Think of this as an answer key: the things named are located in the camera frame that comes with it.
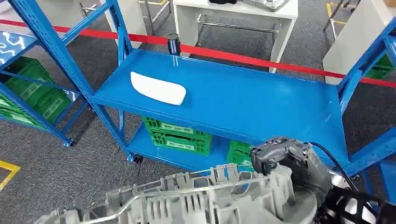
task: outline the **small black cylinder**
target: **small black cylinder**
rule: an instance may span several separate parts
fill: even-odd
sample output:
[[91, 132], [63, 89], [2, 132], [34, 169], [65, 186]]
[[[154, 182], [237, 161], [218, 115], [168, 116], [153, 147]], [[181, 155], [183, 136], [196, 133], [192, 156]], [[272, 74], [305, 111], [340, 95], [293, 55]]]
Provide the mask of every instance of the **small black cylinder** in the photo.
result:
[[180, 55], [180, 40], [179, 35], [169, 34], [168, 35], [168, 50], [171, 55]]

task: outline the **shelf board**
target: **shelf board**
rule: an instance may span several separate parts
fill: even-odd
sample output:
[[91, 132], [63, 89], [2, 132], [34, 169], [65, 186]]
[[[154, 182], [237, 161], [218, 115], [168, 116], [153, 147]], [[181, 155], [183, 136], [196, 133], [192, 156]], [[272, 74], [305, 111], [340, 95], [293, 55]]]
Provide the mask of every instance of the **shelf board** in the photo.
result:
[[380, 162], [383, 186], [391, 203], [396, 203], [396, 163]]
[[[184, 86], [183, 103], [141, 95], [131, 71]], [[92, 100], [253, 145], [276, 136], [315, 141], [348, 163], [337, 89], [321, 82], [134, 49]]]
[[38, 43], [37, 38], [28, 35], [0, 31], [0, 69], [4, 69]]
[[210, 167], [216, 167], [220, 164], [226, 164], [226, 155], [229, 145], [230, 140], [219, 136], [213, 136], [212, 149], [209, 156], [172, 148], [157, 147], [153, 144], [144, 124], [141, 123], [127, 149], [132, 153], [144, 157], [160, 160], [190, 171], [199, 171]]

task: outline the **white table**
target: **white table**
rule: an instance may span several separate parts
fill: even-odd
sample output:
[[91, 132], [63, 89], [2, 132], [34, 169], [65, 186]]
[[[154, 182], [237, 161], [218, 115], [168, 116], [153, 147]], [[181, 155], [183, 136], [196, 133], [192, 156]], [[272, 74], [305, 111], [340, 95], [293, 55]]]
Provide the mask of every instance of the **white table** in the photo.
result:
[[279, 32], [276, 34], [270, 60], [281, 60], [286, 43], [289, 40], [294, 23], [298, 17], [298, 0], [289, 0], [276, 12], [269, 12], [238, 1], [236, 4], [213, 4], [208, 0], [173, 0], [176, 31], [182, 44], [195, 46], [198, 41], [198, 16], [217, 15], [221, 17], [250, 19], [256, 21], [270, 21], [280, 23]]
[[[146, 26], [144, 25], [143, 14], [141, 13], [139, 0], [117, 0], [120, 6], [122, 17], [124, 18], [125, 27], [129, 34], [147, 35]], [[105, 11], [106, 19], [112, 32], [117, 32], [109, 10]], [[132, 47], [138, 48], [141, 42], [131, 41]]]
[[[73, 27], [84, 18], [78, 0], [36, 0], [53, 26]], [[22, 22], [8, 1], [0, 3], [0, 19]], [[33, 35], [28, 27], [0, 24], [1, 31]]]
[[[323, 69], [346, 75], [394, 16], [396, 8], [386, 7], [383, 0], [361, 1], [323, 58]], [[328, 76], [325, 80], [329, 84], [341, 81]]]

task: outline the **green plastic crate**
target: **green plastic crate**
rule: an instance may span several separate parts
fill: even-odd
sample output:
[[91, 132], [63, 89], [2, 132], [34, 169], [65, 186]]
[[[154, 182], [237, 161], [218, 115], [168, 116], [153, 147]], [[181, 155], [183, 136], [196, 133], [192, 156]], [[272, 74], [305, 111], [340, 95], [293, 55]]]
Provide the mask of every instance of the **green plastic crate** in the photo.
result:
[[[20, 57], [7, 70], [31, 79], [55, 84], [46, 69], [33, 58]], [[7, 80], [4, 84], [30, 106], [34, 106], [42, 96], [52, 89], [41, 83], [33, 83], [15, 77]]]
[[67, 98], [62, 90], [51, 89], [38, 100], [33, 109], [47, 121], [54, 123], [70, 104], [70, 99]]
[[15, 112], [23, 112], [23, 110], [18, 105], [0, 93], [0, 110], [2, 108], [6, 108]]
[[250, 144], [231, 140], [226, 158], [227, 163], [251, 166], [250, 147]]
[[210, 154], [212, 138], [205, 140], [195, 139], [186, 137], [185, 135], [154, 131], [153, 129], [148, 129], [148, 133], [156, 146], [169, 147], [202, 155]]
[[2, 115], [3, 117], [6, 117], [8, 119], [15, 120], [15, 121], [18, 121], [18, 122], [21, 122], [21, 123], [24, 123], [24, 124], [27, 124], [27, 125], [30, 125], [30, 126], [35, 126], [37, 128], [40, 128], [40, 129], [45, 129], [34, 118], [32, 118], [32, 117], [30, 117], [30, 116], [28, 116], [26, 114], [19, 114], [19, 113], [15, 112], [15, 111], [3, 108], [3, 109], [0, 110], [0, 115]]
[[212, 136], [210, 134], [207, 134], [207, 133], [201, 132], [201, 131], [197, 131], [192, 128], [171, 125], [171, 124], [167, 124], [162, 121], [159, 121], [159, 120], [156, 120], [153, 118], [148, 118], [148, 117], [142, 117], [141, 119], [143, 120], [147, 129], [152, 129], [152, 130], [166, 132], [166, 133], [172, 133], [174, 135], [183, 134], [186, 137], [191, 137], [191, 138], [201, 139], [201, 140], [212, 139]]
[[368, 78], [384, 79], [394, 70], [392, 62], [387, 54], [378, 60], [377, 64], [365, 75]]

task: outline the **red barrier tape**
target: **red barrier tape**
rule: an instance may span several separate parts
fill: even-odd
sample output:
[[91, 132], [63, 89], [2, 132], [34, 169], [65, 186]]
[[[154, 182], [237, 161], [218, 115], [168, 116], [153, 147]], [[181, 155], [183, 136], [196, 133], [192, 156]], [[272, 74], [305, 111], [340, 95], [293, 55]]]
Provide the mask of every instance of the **red barrier tape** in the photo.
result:
[[[18, 22], [18, 21], [0, 20], [0, 23], [18, 26], [18, 27], [27, 27], [27, 25], [24, 22]], [[57, 32], [62, 32], [62, 33], [66, 33], [67, 31], [70, 30], [69, 27], [53, 26], [53, 28]], [[83, 31], [81, 31], [81, 33], [79, 35], [102, 38], [102, 39], [117, 39], [118, 38], [117, 33], [109, 32], [109, 31], [94, 30], [94, 29], [84, 29]], [[128, 35], [129, 35], [130, 40], [136, 41], [136, 42], [143, 42], [143, 43], [149, 43], [149, 44], [160, 44], [160, 45], [167, 44], [167, 39], [165, 37], [137, 35], [137, 34], [128, 34]], [[227, 53], [224, 51], [194, 47], [194, 46], [183, 45], [183, 44], [180, 45], [180, 50], [182, 52], [186, 52], [186, 53], [190, 53], [190, 54], [194, 54], [194, 55], [224, 59], [224, 60], [228, 60], [228, 61], [256, 65], [256, 66], [262, 66], [262, 67], [273, 67], [273, 68], [282, 69], [282, 70], [298, 71], [298, 72], [319, 75], [319, 76], [331, 76], [331, 77], [337, 77], [337, 78], [344, 77], [344, 75], [342, 75], [342, 74], [324, 71], [324, 70], [320, 70], [320, 69], [314, 69], [314, 68], [298, 66], [298, 65], [293, 65], [293, 64], [271, 62], [271, 61], [266, 61], [266, 60], [262, 60], [262, 59], [258, 59], [258, 58], [242, 56], [242, 55], [233, 54], [233, 53]], [[388, 81], [373, 79], [373, 78], [364, 77], [361, 80], [361, 83], [375, 84], [375, 85], [396, 88], [396, 82], [388, 82]]]

